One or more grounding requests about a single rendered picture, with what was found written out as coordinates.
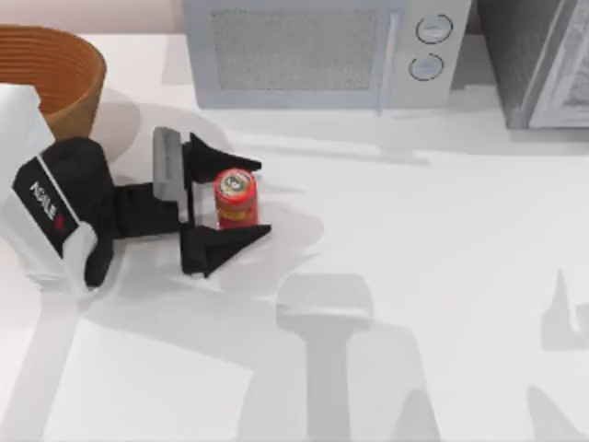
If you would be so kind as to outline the brown woven basket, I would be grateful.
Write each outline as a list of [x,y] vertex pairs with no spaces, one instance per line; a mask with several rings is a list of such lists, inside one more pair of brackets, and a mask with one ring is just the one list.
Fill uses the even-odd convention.
[[34,87],[57,140],[90,136],[106,73],[101,52],[73,33],[0,24],[0,83]]

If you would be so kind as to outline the round microwave knob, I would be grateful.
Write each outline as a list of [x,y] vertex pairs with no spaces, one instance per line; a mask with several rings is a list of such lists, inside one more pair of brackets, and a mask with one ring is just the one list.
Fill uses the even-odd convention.
[[444,60],[434,53],[428,53],[423,57],[414,58],[409,64],[408,72],[416,81],[428,82],[435,80],[444,69]]
[[416,37],[424,44],[438,44],[451,35],[453,27],[453,21],[447,15],[424,17],[416,26]]

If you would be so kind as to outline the pale microwave oven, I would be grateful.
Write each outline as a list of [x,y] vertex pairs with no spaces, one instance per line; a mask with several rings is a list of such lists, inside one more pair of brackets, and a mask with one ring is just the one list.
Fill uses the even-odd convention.
[[[389,15],[398,14],[389,109],[445,104],[472,0],[181,0],[198,104],[209,109],[377,110]],[[424,44],[416,26],[444,14],[454,27]],[[440,56],[435,79],[408,67]]]

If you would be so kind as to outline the grey cabinet with dark inside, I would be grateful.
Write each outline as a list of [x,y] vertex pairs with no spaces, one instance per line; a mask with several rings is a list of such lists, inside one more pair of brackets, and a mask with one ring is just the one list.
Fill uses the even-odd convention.
[[506,125],[534,129],[529,119],[543,53],[560,0],[478,0],[484,35]]

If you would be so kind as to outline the pale grey cabinet door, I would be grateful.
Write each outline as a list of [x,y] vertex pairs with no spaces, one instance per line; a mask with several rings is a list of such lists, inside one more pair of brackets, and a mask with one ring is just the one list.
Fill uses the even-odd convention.
[[531,128],[589,129],[589,0],[560,0],[535,85]]

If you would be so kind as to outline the red and yellow can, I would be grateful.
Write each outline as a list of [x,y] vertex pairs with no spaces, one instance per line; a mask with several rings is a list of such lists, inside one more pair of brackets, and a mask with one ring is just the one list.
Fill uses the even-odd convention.
[[218,225],[222,229],[252,227],[259,223],[258,188],[244,169],[227,169],[214,180]]

